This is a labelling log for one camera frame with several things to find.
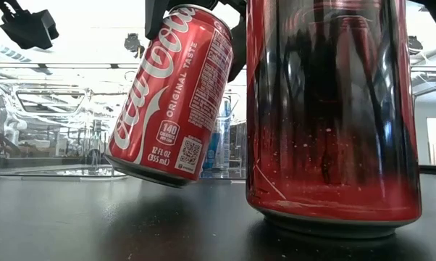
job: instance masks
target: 140 calories label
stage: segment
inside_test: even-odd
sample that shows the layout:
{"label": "140 calories label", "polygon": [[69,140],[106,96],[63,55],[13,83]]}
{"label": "140 calories label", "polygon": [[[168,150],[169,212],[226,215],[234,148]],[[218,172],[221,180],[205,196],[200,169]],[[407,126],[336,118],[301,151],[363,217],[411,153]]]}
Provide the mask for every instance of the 140 calories label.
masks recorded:
{"label": "140 calories label", "polygon": [[189,123],[213,130],[215,115],[224,91],[221,86],[225,86],[227,82],[226,72],[231,63],[230,50],[231,45],[227,38],[214,31],[201,77],[190,101]]}
{"label": "140 calories label", "polygon": [[169,120],[164,120],[160,124],[159,132],[157,133],[157,141],[168,146],[175,145],[176,138],[180,132],[180,126]]}

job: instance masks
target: dark table surface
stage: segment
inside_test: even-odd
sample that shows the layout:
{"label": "dark table surface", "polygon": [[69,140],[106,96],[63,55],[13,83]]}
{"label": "dark table surface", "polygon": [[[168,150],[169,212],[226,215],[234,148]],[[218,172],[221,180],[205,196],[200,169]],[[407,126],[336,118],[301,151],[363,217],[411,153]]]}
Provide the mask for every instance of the dark table surface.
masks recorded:
{"label": "dark table surface", "polygon": [[179,190],[135,178],[0,178],[0,260],[436,260],[434,175],[422,175],[420,220],[366,241],[276,229],[244,192],[229,181]]}

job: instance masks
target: red soda can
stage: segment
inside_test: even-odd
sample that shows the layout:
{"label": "red soda can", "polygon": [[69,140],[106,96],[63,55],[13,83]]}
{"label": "red soda can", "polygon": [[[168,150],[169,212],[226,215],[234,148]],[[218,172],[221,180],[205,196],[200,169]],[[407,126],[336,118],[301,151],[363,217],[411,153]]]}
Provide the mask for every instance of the red soda can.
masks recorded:
{"label": "red soda can", "polygon": [[109,141],[114,169],[167,186],[196,181],[233,58],[209,10],[173,8],[149,44]]}
{"label": "red soda can", "polygon": [[319,236],[417,220],[405,1],[248,4],[248,203]]}

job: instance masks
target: can rim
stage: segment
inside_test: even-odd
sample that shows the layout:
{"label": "can rim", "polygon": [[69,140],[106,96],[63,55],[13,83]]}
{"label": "can rim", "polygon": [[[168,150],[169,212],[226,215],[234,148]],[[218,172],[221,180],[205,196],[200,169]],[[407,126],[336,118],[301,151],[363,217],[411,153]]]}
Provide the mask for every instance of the can rim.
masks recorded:
{"label": "can rim", "polygon": [[179,4],[176,7],[171,8],[169,13],[171,13],[171,12],[173,12],[173,11],[179,9],[179,8],[182,8],[182,7],[192,7],[194,9],[199,9],[201,11],[207,12],[209,15],[213,16],[213,18],[219,20],[226,27],[227,32],[230,35],[230,39],[232,40],[232,31],[231,31],[231,28],[227,25],[227,23],[225,21],[223,21],[223,19],[221,19],[218,16],[216,16],[210,9],[207,9],[205,7],[201,7],[201,6],[197,5],[197,4]]}

